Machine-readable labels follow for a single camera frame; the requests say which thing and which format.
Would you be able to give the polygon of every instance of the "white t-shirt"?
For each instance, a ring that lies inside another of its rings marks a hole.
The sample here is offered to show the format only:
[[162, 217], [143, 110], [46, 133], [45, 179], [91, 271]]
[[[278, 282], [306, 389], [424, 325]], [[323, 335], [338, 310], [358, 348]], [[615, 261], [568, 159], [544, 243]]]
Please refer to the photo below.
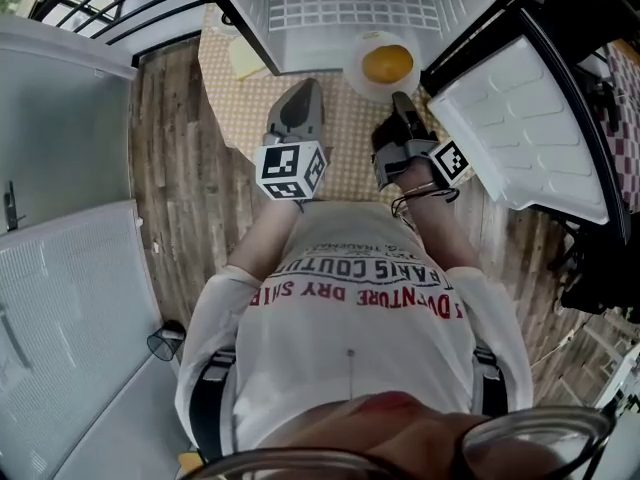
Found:
[[192, 441], [195, 382], [211, 355], [234, 342], [235, 393], [225, 398], [238, 450], [309, 409], [384, 391], [469, 412], [475, 336], [499, 360], [510, 410], [531, 406], [529, 362], [504, 287], [474, 268], [445, 275], [388, 207], [308, 204], [283, 256], [264, 283], [224, 268], [198, 300], [176, 395]]

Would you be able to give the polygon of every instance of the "white door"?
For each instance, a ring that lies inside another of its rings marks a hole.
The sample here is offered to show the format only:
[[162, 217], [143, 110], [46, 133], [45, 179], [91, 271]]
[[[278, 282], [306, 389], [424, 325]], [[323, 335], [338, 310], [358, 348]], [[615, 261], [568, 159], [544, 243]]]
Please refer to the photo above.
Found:
[[131, 55], [0, 16], [0, 65], [0, 234], [128, 199]]

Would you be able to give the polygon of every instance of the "glasses frame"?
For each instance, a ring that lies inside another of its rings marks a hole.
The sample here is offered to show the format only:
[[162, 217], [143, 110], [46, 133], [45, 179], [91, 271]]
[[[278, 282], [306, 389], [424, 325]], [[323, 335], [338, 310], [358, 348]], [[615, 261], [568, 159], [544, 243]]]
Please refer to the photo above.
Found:
[[[543, 478], [546, 480], [567, 478], [569, 474], [591, 460], [583, 477], [583, 480], [590, 480], [602, 458], [609, 437], [615, 429], [616, 418], [614, 414], [604, 411], [572, 406], [525, 409], [474, 425], [456, 441], [456, 452], [452, 464], [454, 477], [468, 480], [476, 479], [463, 453], [464, 442], [469, 436], [482, 432], [498, 432], [500, 429], [504, 429], [505, 425], [520, 430], [526, 426], [535, 429], [536, 424], [548, 422], [553, 418], [568, 420], [572, 425], [568, 425], [567, 428], [573, 426], [576, 431], [590, 429], [592, 435], [578, 457]], [[183, 480], [203, 478], [199, 476], [202, 473], [206, 473], [210, 477], [233, 478], [234, 475], [265, 470], [327, 468], [360, 471], [367, 473], [369, 479], [375, 480], [414, 480], [400, 468], [385, 460], [333, 448], [261, 448], [235, 453], [216, 462], [205, 464], [183, 477]]]

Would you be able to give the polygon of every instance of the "black suspender strap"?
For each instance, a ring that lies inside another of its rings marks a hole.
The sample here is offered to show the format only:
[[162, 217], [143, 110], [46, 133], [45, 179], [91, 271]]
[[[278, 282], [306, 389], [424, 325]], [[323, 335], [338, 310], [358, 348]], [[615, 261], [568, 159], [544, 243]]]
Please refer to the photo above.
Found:
[[474, 355], [474, 392], [472, 412], [495, 418], [509, 412], [507, 386], [496, 356], [477, 340]]
[[200, 455], [206, 462], [222, 457], [220, 414], [224, 386], [236, 362], [234, 346], [216, 351], [202, 370], [191, 395], [189, 421]]

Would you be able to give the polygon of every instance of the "cable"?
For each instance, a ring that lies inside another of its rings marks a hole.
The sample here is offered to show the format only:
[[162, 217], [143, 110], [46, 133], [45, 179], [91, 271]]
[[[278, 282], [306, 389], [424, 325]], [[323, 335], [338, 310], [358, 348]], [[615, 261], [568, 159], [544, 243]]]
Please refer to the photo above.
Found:
[[456, 200], [456, 198], [460, 195], [460, 190], [457, 188], [437, 188], [435, 190], [426, 190], [424, 192], [419, 192], [417, 194], [413, 194], [408, 192], [397, 198], [393, 203], [391, 203], [391, 215], [394, 217], [398, 217], [400, 215], [400, 210], [402, 209], [402, 204], [411, 199], [416, 199], [418, 197], [424, 196], [433, 196], [433, 197], [445, 197], [447, 203], [451, 203]]
[[551, 349], [549, 352], [547, 352], [545, 355], [543, 355], [540, 359], [538, 359], [535, 363], [533, 363], [531, 365], [531, 369], [533, 370], [536, 365], [540, 364], [542, 361], [544, 361], [547, 357], [549, 357], [551, 354], [553, 354], [554, 352], [556, 352], [557, 350], [560, 350], [561, 348], [563, 348], [565, 345], [568, 345], [569, 343], [571, 343], [573, 341], [573, 339], [576, 337], [576, 334], [581, 331], [585, 325], [587, 325], [589, 323], [589, 320], [591, 320], [593, 318], [593, 315], [590, 315], [589, 318], [587, 318], [584, 323], [582, 323], [580, 325], [580, 327], [578, 327], [577, 329], [571, 329], [571, 331], [569, 331], [569, 333], [562, 338], [562, 340], [560, 340], [560, 343], [558, 343], [553, 349]]

